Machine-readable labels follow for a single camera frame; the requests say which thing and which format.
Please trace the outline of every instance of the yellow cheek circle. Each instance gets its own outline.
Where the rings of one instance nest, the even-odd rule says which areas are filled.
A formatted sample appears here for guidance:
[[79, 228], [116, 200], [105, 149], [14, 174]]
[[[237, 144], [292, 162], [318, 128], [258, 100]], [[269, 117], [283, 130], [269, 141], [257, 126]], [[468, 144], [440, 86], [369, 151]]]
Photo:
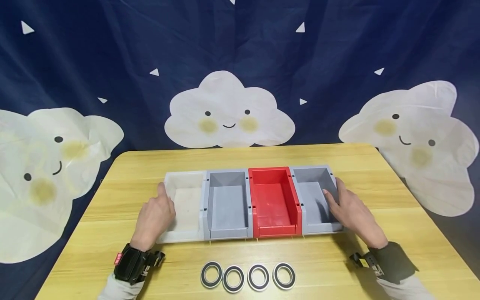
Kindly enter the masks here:
[[433, 153], [430, 149], [414, 147], [410, 153], [410, 162], [418, 167], [424, 168], [432, 163]]
[[198, 122], [198, 127], [206, 134], [212, 134], [218, 130], [218, 125], [216, 124], [215, 120], [211, 118], [200, 120], [200, 122]]
[[255, 117], [245, 116], [240, 120], [240, 128], [245, 132], [255, 132], [258, 129], [258, 121]]
[[52, 181], [39, 178], [30, 184], [30, 199], [36, 205], [43, 206], [51, 203], [57, 197], [57, 189]]
[[396, 131], [396, 125], [392, 120], [380, 120], [375, 123], [373, 130], [382, 136], [391, 136]]
[[80, 141], [69, 141], [62, 145], [63, 158], [66, 160], [82, 159], [88, 155], [88, 144]]

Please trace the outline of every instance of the right hand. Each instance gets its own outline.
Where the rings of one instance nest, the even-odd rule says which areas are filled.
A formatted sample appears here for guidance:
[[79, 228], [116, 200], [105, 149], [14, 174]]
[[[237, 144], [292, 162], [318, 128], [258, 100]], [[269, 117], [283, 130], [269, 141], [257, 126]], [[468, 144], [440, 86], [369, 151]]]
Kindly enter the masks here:
[[339, 204], [335, 202], [332, 194], [324, 189], [325, 198], [335, 218], [355, 232], [368, 247], [376, 249], [385, 247], [388, 244], [387, 237], [362, 200], [354, 192], [347, 190], [340, 178], [336, 179], [336, 187]]
[[157, 197], [150, 198], [142, 206], [137, 218], [135, 232], [130, 246], [140, 251], [148, 251], [155, 245], [155, 241], [170, 226], [175, 218], [175, 205], [167, 196], [163, 182], [156, 187]]

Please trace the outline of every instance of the wooden table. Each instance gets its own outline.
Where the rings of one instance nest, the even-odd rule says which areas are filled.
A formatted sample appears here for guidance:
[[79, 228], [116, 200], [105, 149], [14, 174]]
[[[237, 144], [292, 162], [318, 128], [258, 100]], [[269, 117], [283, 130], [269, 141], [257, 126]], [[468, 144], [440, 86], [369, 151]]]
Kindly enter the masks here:
[[[329, 164], [334, 174], [372, 210], [390, 240], [399, 242], [420, 269], [418, 277], [437, 299], [480, 299], [480, 284], [380, 154], [366, 144], [251, 147], [126, 152], [99, 190], [43, 285], [37, 299], [90, 300], [113, 271], [117, 252], [129, 242], [142, 204], [156, 195], [166, 172]], [[167, 258], [141, 297], [166, 299], [383, 299], [368, 269], [347, 257], [360, 245], [349, 234], [266, 240], [231, 240], [163, 246]], [[205, 289], [200, 271], [210, 261], [244, 271], [254, 263], [271, 270], [290, 263], [297, 283], [290, 291], [270, 282], [258, 293], [246, 284], [231, 296], [222, 286]]]

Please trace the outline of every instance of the red storage bin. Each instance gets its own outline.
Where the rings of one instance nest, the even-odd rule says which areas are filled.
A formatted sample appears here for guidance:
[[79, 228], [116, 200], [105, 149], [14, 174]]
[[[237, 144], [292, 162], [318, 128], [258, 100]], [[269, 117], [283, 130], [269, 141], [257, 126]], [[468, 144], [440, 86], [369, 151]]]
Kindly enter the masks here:
[[290, 169], [248, 169], [252, 197], [253, 237], [302, 234], [300, 203]]

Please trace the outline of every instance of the sleeve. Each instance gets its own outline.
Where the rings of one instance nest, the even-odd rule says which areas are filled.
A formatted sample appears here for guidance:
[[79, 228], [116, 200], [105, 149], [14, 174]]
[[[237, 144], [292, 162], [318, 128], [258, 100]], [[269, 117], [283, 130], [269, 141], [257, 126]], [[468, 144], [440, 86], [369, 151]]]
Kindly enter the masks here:
[[112, 273], [108, 276], [107, 285], [103, 288], [97, 300], [135, 300], [143, 286], [144, 282], [131, 286], [128, 282], [116, 280]]
[[418, 278], [414, 275], [401, 280], [400, 284], [377, 279], [385, 292], [392, 300], [434, 300], [435, 297], [427, 291]]

